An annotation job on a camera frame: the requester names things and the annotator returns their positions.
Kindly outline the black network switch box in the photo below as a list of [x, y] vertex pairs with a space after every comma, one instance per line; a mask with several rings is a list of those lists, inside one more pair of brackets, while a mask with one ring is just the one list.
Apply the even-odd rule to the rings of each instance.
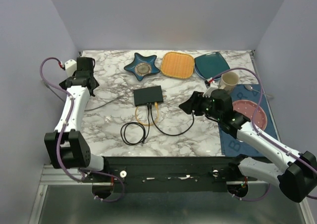
[[147, 104], [163, 103], [161, 86], [153, 86], [133, 90], [134, 105], [136, 107]]

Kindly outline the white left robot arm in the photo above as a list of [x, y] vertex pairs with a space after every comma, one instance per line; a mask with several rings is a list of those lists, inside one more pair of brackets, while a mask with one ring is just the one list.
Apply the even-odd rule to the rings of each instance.
[[103, 157], [91, 153], [90, 147], [80, 132], [88, 100], [94, 95], [99, 83], [94, 78], [95, 60], [79, 57], [58, 65], [67, 78], [55, 88], [66, 94], [62, 115], [53, 132], [46, 133], [44, 143], [55, 169], [84, 168], [93, 170], [99, 182], [109, 178]]

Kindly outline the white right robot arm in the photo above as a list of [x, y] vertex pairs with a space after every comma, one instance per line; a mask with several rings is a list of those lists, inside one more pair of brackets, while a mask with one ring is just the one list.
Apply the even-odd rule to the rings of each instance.
[[234, 110], [231, 96], [223, 89], [213, 90], [208, 97], [193, 92], [179, 108], [186, 114], [205, 116], [217, 121], [219, 127], [233, 138], [245, 142], [259, 151], [270, 163], [251, 157], [228, 167], [233, 180], [253, 177], [279, 187], [291, 201], [302, 202], [317, 186], [317, 160], [311, 152], [300, 153], [274, 139], [244, 114]]

